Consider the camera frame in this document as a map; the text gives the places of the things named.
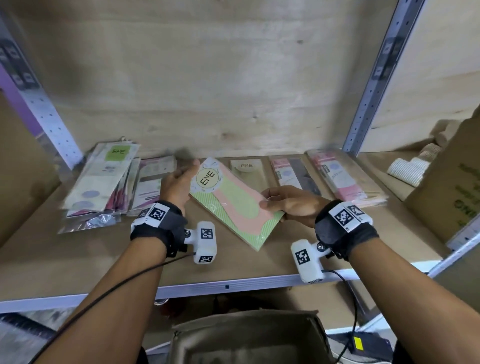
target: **brown cardboard box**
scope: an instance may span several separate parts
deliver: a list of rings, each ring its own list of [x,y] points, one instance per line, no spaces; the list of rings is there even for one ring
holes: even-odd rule
[[[480,107],[430,165],[407,207],[448,242],[480,211]]]
[[[174,327],[170,364],[330,364],[316,312],[256,310],[215,315]]]

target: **white sensor device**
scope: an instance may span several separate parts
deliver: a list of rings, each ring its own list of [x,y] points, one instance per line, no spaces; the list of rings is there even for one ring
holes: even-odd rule
[[[195,230],[185,229],[185,244],[193,245],[193,261],[210,264],[216,257],[215,225],[211,221],[200,221]]]
[[[310,244],[302,239],[292,244],[292,254],[304,283],[317,283],[325,279],[320,258],[331,253],[322,243]]]

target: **black cable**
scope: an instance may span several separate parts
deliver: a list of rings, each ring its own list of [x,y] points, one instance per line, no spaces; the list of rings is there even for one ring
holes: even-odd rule
[[[333,274],[338,275],[340,277],[340,279],[343,281],[343,283],[345,283],[345,285],[348,288],[348,291],[352,295],[353,309],[354,309],[354,320],[353,320],[353,328],[352,328],[351,334],[353,335],[353,333],[355,332],[355,328],[357,327],[357,320],[358,320],[358,315],[359,315],[359,309],[358,309],[358,306],[357,306],[357,298],[355,297],[355,293],[353,293],[353,290],[350,287],[350,285],[347,283],[345,278],[343,278],[339,273],[335,272],[334,270],[329,270],[329,269],[324,269],[324,270],[322,270],[322,272],[328,272],[328,273],[333,273]],[[347,345],[345,345],[345,347],[343,348],[342,352],[340,353],[340,355],[338,356],[338,358],[336,359],[334,364],[338,364],[340,362],[340,359],[342,358],[343,354],[345,354],[346,351],[347,351]]]
[[[58,330],[57,333],[52,337],[52,339],[49,342],[47,342],[43,348],[40,349],[40,351],[33,357],[33,359],[28,364],[35,363],[39,359],[39,357],[45,352],[45,350],[47,350],[55,342],[55,340],[57,340],[70,326],[72,326],[75,322],[77,322],[83,315],[85,315],[88,311],[90,311],[90,309],[93,306],[95,306],[97,303],[99,303],[101,300],[103,300],[109,294],[116,291],[118,288],[120,288],[124,284],[130,282],[132,279],[135,279],[138,276],[141,276],[142,274],[145,274],[145,273],[150,272],[151,270],[166,266],[167,264],[176,262],[176,261],[181,260],[183,258],[186,258],[188,256],[193,256],[193,254],[186,254],[184,256],[181,256],[180,258],[176,258],[176,259],[169,260],[168,262],[156,264],[156,265],[154,265],[150,268],[142,270],[141,272],[135,273],[134,275],[128,277],[127,279],[124,279],[122,282],[120,282],[120,283],[116,284],[115,286],[113,286],[112,288],[110,288],[104,294],[102,294],[101,296],[96,298],[87,307],[85,307],[82,311],[80,311],[74,317],[72,317],[72,319],[67,324],[65,324],[60,330]]]

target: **black wrist strap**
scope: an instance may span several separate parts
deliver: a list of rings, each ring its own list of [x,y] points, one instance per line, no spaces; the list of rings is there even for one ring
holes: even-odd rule
[[[318,241],[330,248],[337,258],[348,261],[353,248],[379,236],[377,230],[368,222],[359,224],[350,232],[342,228],[330,214],[330,211],[341,203],[341,200],[332,201],[318,214],[315,219],[315,233]]]
[[[132,224],[130,240],[158,238],[167,247],[167,257],[174,258],[185,242],[187,219],[174,204],[160,200],[140,212]]]

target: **hand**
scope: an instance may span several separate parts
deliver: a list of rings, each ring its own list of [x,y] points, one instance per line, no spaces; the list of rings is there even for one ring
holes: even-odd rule
[[[296,220],[309,228],[315,227],[315,219],[330,200],[293,186],[269,188],[262,192],[268,201],[260,202],[267,211],[285,211],[287,220]]]
[[[190,183],[199,169],[200,161],[196,159],[192,166],[176,170],[162,179],[160,200],[173,203],[185,216],[185,204],[190,199]]]

